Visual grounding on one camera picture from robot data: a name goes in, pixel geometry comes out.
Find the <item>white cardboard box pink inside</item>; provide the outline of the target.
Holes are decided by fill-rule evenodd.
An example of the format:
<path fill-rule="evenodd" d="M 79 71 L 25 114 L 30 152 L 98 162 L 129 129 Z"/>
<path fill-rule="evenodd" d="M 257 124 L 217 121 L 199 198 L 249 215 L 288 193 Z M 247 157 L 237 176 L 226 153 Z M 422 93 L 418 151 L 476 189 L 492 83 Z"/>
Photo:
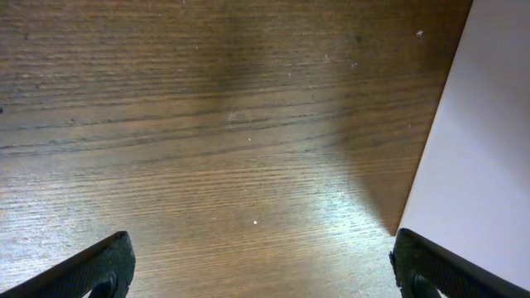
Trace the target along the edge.
<path fill-rule="evenodd" d="M 529 287 L 529 0 L 477 0 L 401 226 Z"/>

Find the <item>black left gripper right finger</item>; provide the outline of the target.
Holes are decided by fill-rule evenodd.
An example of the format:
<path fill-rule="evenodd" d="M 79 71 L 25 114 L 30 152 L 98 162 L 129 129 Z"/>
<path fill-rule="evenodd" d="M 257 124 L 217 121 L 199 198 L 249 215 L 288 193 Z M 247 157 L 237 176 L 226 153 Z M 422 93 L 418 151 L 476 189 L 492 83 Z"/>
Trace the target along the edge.
<path fill-rule="evenodd" d="M 529 298 L 529 291 L 487 272 L 408 228 L 389 253 L 402 298 Z"/>

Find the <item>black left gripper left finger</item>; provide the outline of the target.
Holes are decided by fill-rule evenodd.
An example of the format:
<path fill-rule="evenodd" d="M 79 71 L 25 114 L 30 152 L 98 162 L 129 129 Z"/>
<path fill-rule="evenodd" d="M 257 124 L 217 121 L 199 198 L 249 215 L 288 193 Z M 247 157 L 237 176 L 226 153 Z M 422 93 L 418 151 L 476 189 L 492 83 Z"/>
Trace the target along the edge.
<path fill-rule="evenodd" d="M 125 297 L 135 264 L 129 234 L 119 231 L 3 292 L 1 297 Z"/>

